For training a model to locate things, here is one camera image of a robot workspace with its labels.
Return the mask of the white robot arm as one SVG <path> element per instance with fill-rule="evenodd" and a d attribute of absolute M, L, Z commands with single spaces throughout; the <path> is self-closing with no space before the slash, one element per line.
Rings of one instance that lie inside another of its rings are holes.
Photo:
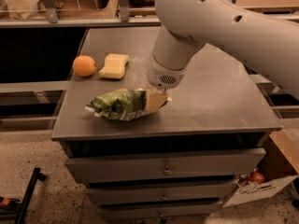
<path fill-rule="evenodd" d="M 223 50 L 299 99 L 299 24 L 236 6 L 231 0 L 155 0 L 161 23 L 149 58 L 149 83 L 178 86 L 206 44 Z"/>

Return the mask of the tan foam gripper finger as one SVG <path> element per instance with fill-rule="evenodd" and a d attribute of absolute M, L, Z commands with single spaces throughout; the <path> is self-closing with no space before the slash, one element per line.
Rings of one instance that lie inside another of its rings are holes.
<path fill-rule="evenodd" d="M 150 113 L 155 113 L 160 107 L 165 105 L 167 99 L 168 94 L 165 89 L 148 90 L 145 110 Z"/>

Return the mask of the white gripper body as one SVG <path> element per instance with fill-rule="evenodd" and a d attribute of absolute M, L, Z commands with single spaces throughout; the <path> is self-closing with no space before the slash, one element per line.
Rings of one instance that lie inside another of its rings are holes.
<path fill-rule="evenodd" d="M 172 70 L 159 64 L 153 55 L 149 56 L 147 78 L 149 84 L 157 89 L 174 89 L 185 77 L 186 69 Z"/>

